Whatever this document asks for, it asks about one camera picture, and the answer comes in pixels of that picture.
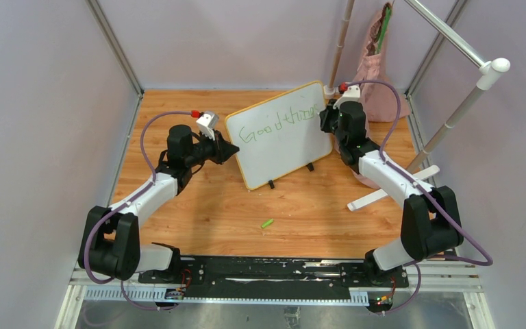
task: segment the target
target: white stand base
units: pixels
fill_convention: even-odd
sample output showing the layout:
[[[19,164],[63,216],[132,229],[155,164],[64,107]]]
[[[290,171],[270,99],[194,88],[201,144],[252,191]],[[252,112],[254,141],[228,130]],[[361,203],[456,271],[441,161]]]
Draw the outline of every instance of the white stand base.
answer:
[[[336,94],[335,87],[331,87],[331,88],[328,88],[328,86],[323,87],[323,98],[330,99],[330,98],[333,98],[335,94]]]
[[[430,166],[424,170],[419,171],[418,173],[415,173],[414,177],[419,180],[425,180],[433,175],[436,175],[439,171],[440,169],[438,168],[438,166]],[[361,197],[355,201],[350,202],[348,204],[348,209],[350,211],[357,211],[387,196],[388,194],[384,192],[384,190],[378,190],[366,195],[365,197]]]

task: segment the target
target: gray wall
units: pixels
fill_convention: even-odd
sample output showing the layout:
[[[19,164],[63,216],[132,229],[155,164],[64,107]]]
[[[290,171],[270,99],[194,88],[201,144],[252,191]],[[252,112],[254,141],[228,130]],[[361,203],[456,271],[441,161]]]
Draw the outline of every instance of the gray wall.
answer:
[[[52,328],[136,96],[85,1],[0,1],[0,328]]]
[[[457,193],[463,226],[494,256],[480,269],[497,328],[526,328],[526,1],[477,0],[457,31],[511,71],[432,154],[439,180]],[[479,77],[451,45],[434,62],[416,110],[431,137]],[[463,248],[477,256],[472,247]]]
[[[358,67],[384,0],[358,0],[336,82]],[[100,0],[145,88],[292,88],[328,83],[346,0]],[[454,0],[424,0],[445,17]],[[435,33],[403,1],[390,22],[388,72],[406,88]]]

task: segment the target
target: wooden table surface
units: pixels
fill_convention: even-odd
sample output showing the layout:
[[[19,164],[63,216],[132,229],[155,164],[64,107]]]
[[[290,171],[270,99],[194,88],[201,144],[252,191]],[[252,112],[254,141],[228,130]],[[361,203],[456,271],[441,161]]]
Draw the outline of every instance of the wooden table surface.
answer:
[[[217,129],[228,135],[223,124],[236,112],[281,91],[242,90],[151,90],[142,108],[125,157],[114,201],[138,188],[150,170],[140,153],[140,133],[155,115],[171,110],[212,110],[221,118]],[[175,124],[198,128],[193,118],[172,115],[158,119],[148,130],[145,147],[154,164],[166,149],[168,129]],[[390,123],[371,123],[373,139],[380,143]],[[414,157],[410,131],[402,119],[386,146],[388,154],[406,166]],[[207,162],[184,191],[163,205],[140,230],[142,244],[166,243],[183,254],[358,257],[400,234],[401,209],[390,198],[350,212],[347,203],[371,188],[360,184],[339,155],[314,163],[275,182],[275,189],[245,187],[236,159],[223,165]],[[265,229],[268,219],[275,222]]]

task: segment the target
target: electrical wire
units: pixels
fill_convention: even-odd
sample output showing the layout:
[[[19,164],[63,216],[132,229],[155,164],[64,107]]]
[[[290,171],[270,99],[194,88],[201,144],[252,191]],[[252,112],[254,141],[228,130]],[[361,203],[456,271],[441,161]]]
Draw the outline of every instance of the electrical wire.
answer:
[[[383,317],[387,313],[397,312],[397,311],[401,310],[402,308],[405,308],[410,302],[412,302],[412,300],[414,300],[414,298],[416,298],[416,295],[418,294],[418,292],[421,289],[423,276],[422,276],[421,268],[419,267],[419,265],[418,264],[413,264],[413,265],[414,265],[414,267],[416,267],[416,272],[418,274],[418,282],[416,283],[416,288],[414,289],[414,292],[412,293],[412,295],[410,295],[410,297],[404,303],[400,304],[399,306],[394,307],[391,310],[382,311],[380,313],[377,313],[378,315]]]
[[[394,293],[396,292],[396,279],[394,279],[393,276],[390,277],[390,280],[392,281],[392,291],[384,296],[382,296],[380,298],[380,300],[382,300],[383,298],[386,298],[386,299],[391,299],[392,297],[394,297]]]
[[[184,287],[185,289],[187,289],[190,286],[190,283],[192,282],[192,272],[189,269],[184,269],[182,271],[183,275],[184,275],[184,272],[188,272],[188,282],[186,283],[186,287]]]
[[[113,323],[114,321],[116,321],[119,317],[122,317],[122,315],[124,315],[126,313],[126,308],[124,308],[120,313],[118,313],[117,315],[115,315],[113,318],[111,318],[110,320],[107,320],[107,321],[104,321],[104,322],[100,322],[98,324],[94,323],[94,322],[91,322],[89,319],[88,319],[88,311],[91,310],[92,308],[94,308],[95,306],[92,306],[92,307],[88,307],[88,302],[84,302],[84,305],[82,306],[82,311],[80,312],[80,317],[82,319],[82,321],[89,327],[89,328],[100,328],[100,327],[105,327],[111,323]]]
[[[146,131],[148,130],[148,127],[150,127],[150,125],[156,121],[157,119],[161,118],[161,117],[165,117],[166,115],[171,115],[171,114],[184,114],[184,115],[192,115],[191,112],[185,112],[185,111],[170,111],[170,112],[164,112],[164,113],[161,113],[155,117],[153,117],[152,119],[150,119],[146,125],[143,127],[142,129],[142,134],[140,135],[140,150],[142,152],[142,157],[144,157],[144,160],[146,161],[146,163],[148,164],[148,167],[150,168],[150,172],[152,172],[152,181],[151,182],[148,182],[148,184],[146,184],[146,186],[144,186],[143,189],[141,189],[139,192],[137,192],[135,195],[132,195],[131,198],[129,198],[126,202],[124,202],[123,204],[121,204],[120,206],[117,206],[116,208],[112,209],[108,214],[106,214],[105,216],[103,216],[95,225],[94,227],[92,228],[92,230],[90,231],[90,234],[88,235],[88,238],[86,239],[86,245],[84,246],[84,268],[86,269],[86,273],[88,274],[88,277],[90,278],[90,280],[92,280],[93,282],[97,283],[97,284],[106,284],[106,283],[109,283],[111,282],[114,278],[108,278],[108,279],[105,279],[105,280],[102,280],[102,279],[98,279],[94,276],[94,273],[92,272],[92,269],[91,269],[91,266],[90,266],[90,248],[92,246],[92,241],[94,239],[94,236],[97,234],[99,228],[109,219],[111,218],[113,215],[115,215],[117,212],[119,212],[120,210],[126,208],[127,204],[130,203],[130,202],[134,202],[136,199],[138,199],[140,196],[142,196],[144,193],[146,193],[146,191],[148,191],[153,185],[154,185],[154,182],[156,181],[156,170],[154,169],[154,167],[152,166],[152,162],[150,161],[150,159],[148,158],[148,155],[146,154],[146,151],[144,149],[144,136],[146,134]]]
[[[386,160],[386,157],[384,155],[384,147],[386,146],[386,143],[388,142],[388,139],[396,129],[396,126],[398,125],[398,121],[400,119],[400,111],[401,111],[401,103],[400,103],[400,96],[398,95],[398,92],[396,91],[396,88],[389,84],[388,82],[381,81],[381,80],[360,80],[356,82],[351,82],[347,84],[347,87],[350,86],[359,86],[360,84],[382,84],[386,87],[388,87],[392,93],[394,94],[394,98],[396,98],[397,103],[397,110],[396,110],[396,117],[394,118],[394,122],[392,123],[392,127],[390,127],[390,130],[388,130],[388,133],[386,134],[386,137],[384,137],[384,140],[382,141],[382,144],[380,146],[379,155],[382,161],[384,161],[385,164],[387,164],[390,168],[392,168],[394,171],[399,173],[402,177],[404,177],[410,184],[415,186],[436,208],[436,210],[459,232],[481,255],[486,259],[485,261],[482,260],[474,260],[471,258],[466,257],[459,257],[459,256],[452,256],[452,255],[433,255],[430,258],[445,258],[445,259],[451,259],[451,260],[461,260],[463,262],[479,265],[479,266],[491,266],[493,264],[493,258],[489,253],[465,230],[461,228],[459,224],[451,217],[449,214],[438,204],[438,202],[430,195],[424,187],[422,187],[414,178],[412,178],[411,175],[406,173],[403,169],[399,168],[395,164],[391,163],[390,161]],[[386,313],[396,312],[398,310],[401,310],[406,305],[408,305],[415,297],[418,291],[421,288],[421,282],[422,282],[422,274],[421,269],[417,265],[419,261],[413,260],[412,262],[404,264],[405,267],[414,265],[416,267],[416,272],[418,273],[418,283],[416,284],[416,289],[414,290],[413,294],[406,300],[404,303],[402,303],[400,306],[393,308],[392,310],[389,310],[388,312],[381,312],[380,315],[384,316]]]
[[[180,272],[180,274],[182,274],[182,282],[180,282],[180,288],[178,288],[177,290],[184,289],[184,283],[186,282],[186,276],[184,275],[184,272]]]

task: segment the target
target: pink bag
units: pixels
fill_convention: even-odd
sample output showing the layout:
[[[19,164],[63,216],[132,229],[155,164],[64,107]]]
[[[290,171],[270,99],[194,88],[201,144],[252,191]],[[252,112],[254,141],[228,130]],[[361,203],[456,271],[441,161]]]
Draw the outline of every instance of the pink bag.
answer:
[[[378,37],[380,27],[384,21],[386,8],[392,9],[392,5],[387,3],[382,10],[379,10],[372,18],[370,28],[364,40],[358,71],[353,81],[378,79],[390,82],[386,75],[386,45],[388,44],[388,29],[384,34],[384,41],[379,53]],[[362,84],[360,85],[362,95],[360,103],[364,106],[364,111],[369,121],[392,122],[396,117],[397,105],[394,94],[388,87],[381,84]],[[410,113],[408,102],[401,97],[400,117],[406,117]]]

